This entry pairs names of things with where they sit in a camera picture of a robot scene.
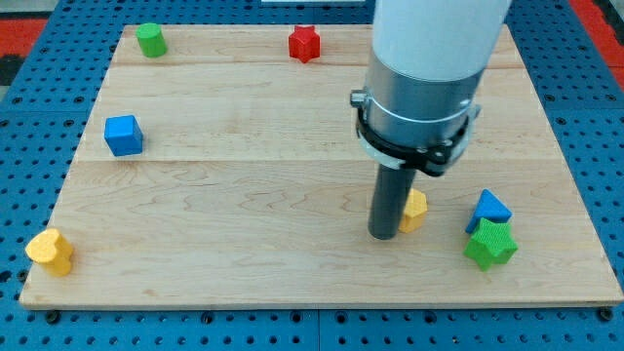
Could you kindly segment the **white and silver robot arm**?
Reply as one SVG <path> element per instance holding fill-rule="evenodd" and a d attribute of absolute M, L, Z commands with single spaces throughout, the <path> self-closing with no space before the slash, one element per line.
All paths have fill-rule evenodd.
<path fill-rule="evenodd" d="M 479 113 L 473 99 L 511 0 L 377 0 L 365 85 L 351 94 L 366 152 L 442 175 Z"/>

